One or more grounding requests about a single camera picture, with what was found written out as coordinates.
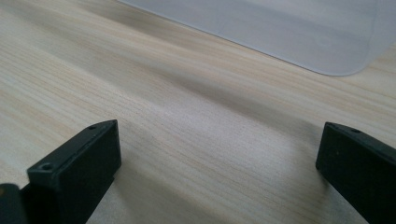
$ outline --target wood grain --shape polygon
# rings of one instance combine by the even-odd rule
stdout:
[[[396,47],[325,77],[116,1],[0,1],[0,182],[117,119],[89,223],[364,223],[315,169],[325,121],[396,147]]]

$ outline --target screw hole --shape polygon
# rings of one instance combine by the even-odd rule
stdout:
[[[53,168],[53,165],[52,165],[52,163],[49,163],[49,162],[44,163],[40,166],[40,169],[45,170],[45,171],[52,170],[52,168]]]
[[[361,131],[356,130],[356,129],[351,129],[350,131],[352,131],[353,133],[360,133]]]

